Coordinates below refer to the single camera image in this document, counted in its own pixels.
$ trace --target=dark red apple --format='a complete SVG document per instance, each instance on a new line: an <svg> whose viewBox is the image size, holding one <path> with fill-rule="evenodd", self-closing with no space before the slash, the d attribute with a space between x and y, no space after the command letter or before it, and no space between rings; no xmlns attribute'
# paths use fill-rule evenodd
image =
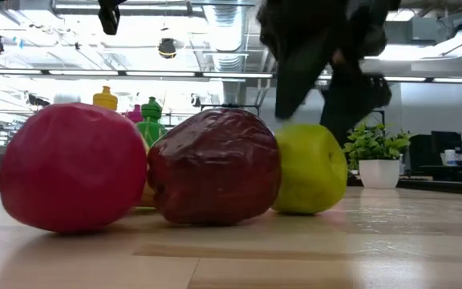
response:
<svg viewBox="0 0 462 289"><path fill-rule="evenodd" d="M219 108L192 116L149 150L148 181L170 222L232 225L265 213L281 182L278 145L254 114Z"/></svg>

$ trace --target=wooden floor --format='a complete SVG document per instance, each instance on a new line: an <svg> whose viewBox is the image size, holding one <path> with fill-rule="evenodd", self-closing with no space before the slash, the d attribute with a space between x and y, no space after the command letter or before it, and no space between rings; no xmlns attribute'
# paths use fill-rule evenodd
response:
<svg viewBox="0 0 462 289"><path fill-rule="evenodd" d="M350 189L317 217L169 225L135 213L66 238L0 204L0 289L462 289L462 195Z"/></svg>

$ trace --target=ceiling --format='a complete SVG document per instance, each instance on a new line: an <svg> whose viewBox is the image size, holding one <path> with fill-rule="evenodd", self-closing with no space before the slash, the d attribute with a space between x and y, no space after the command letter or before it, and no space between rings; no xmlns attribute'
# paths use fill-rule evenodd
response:
<svg viewBox="0 0 462 289"><path fill-rule="evenodd" d="M51 7L48 1L0 2L0 35L4 45L1 69L227 72L275 69L273 57L259 42L256 0L128 0L120 6L123 16L115 36L103 33L97 1L54 3ZM428 37L436 45L417 46L401 39L379 57L365 60L364 69L394 76L462 76L462 32L455 38L448 37L451 27L462 21L462 0L403 0L402 7L388 15L388 36L399 39L407 34L401 32L407 28L409 37ZM165 38L176 40L174 59L163 59L158 53L159 42ZM110 85L120 98L120 111L147 101L149 96L160 100L168 96L173 112L194 112L189 104L193 94L215 104L224 101L230 90L234 89L235 95L243 93L236 83L208 80L201 83L0 75L0 110L33 109L25 101L30 93L50 102L54 102L55 96L66 94L80 95L90 102L91 95L102 85Z"/></svg>

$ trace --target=ceiling light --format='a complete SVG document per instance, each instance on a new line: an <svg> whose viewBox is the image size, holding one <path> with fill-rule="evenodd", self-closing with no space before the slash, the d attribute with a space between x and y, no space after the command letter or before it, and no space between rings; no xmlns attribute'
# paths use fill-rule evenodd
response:
<svg viewBox="0 0 462 289"><path fill-rule="evenodd" d="M423 82L425 77L404 77L404 76L388 76L384 78L386 81L392 82Z"/></svg>
<svg viewBox="0 0 462 289"><path fill-rule="evenodd" d="M239 53L239 52L222 52L222 51L203 51L202 55L204 56L226 56L226 55L231 55L231 56L244 56L248 57L249 53Z"/></svg>
<svg viewBox="0 0 462 289"><path fill-rule="evenodd" d="M7 110L7 109L0 109L0 113L34 114L34 112L30 110Z"/></svg>
<svg viewBox="0 0 462 289"><path fill-rule="evenodd" d="M365 59L381 61L416 61L428 56L426 47L420 45L388 44L378 56L367 56Z"/></svg>
<svg viewBox="0 0 462 289"><path fill-rule="evenodd" d="M83 10L83 9L89 9L89 10L99 10L99 5L85 5L85 4L57 4L55 5L55 9L60 10L60 9L69 9L69 10ZM119 5L119 9L121 10L179 10L179 9L186 9L185 6L153 6L153 5ZM201 12L202 8L201 7L193 7L194 11Z"/></svg>
<svg viewBox="0 0 462 289"><path fill-rule="evenodd" d="M99 1L99 12L97 16L106 35L116 35L119 29L120 10L117 2L109 3Z"/></svg>
<svg viewBox="0 0 462 289"><path fill-rule="evenodd" d="M13 74L13 75L39 75L42 74L40 70L33 69L0 69L1 74Z"/></svg>
<svg viewBox="0 0 462 289"><path fill-rule="evenodd" d="M227 83L244 83L247 82L245 79L232 79L232 78L211 78L209 79L210 82L227 82Z"/></svg>
<svg viewBox="0 0 462 289"><path fill-rule="evenodd" d="M118 71L85 71L85 70L64 70L64 71L49 71L52 75L118 75Z"/></svg>
<svg viewBox="0 0 462 289"><path fill-rule="evenodd" d="M390 11L386 17L386 21L410 21L421 11L421 9L407 9L402 8L398 9L397 11Z"/></svg>
<svg viewBox="0 0 462 289"><path fill-rule="evenodd" d="M435 83L462 83L462 78L434 78Z"/></svg>
<svg viewBox="0 0 462 289"><path fill-rule="evenodd" d="M320 75L318 80L330 80L332 77L332 75Z"/></svg>
<svg viewBox="0 0 462 289"><path fill-rule="evenodd" d="M191 95L191 101L190 101L190 104L194 107L194 108L200 108L201 107L201 98L196 95L196 94L192 94Z"/></svg>
<svg viewBox="0 0 462 289"><path fill-rule="evenodd" d="M272 73L232 73L232 72L204 72L204 77L216 77L216 78L261 78L269 79L272 78Z"/></svg>
<svg viewBox="0 0 462 289"><path fill-rule="evenodd" d="M193 77L195 72L184 71L126 71L128 76L156 76L156 77Z"/></svg>
<svg viewBox="0 0 462 289"><path fill-rule="evenodd" d="M166 38L161 39L158 46L158 53L165 59L173 59L176 57L176 46L174 46L174 39Z"/></svg>

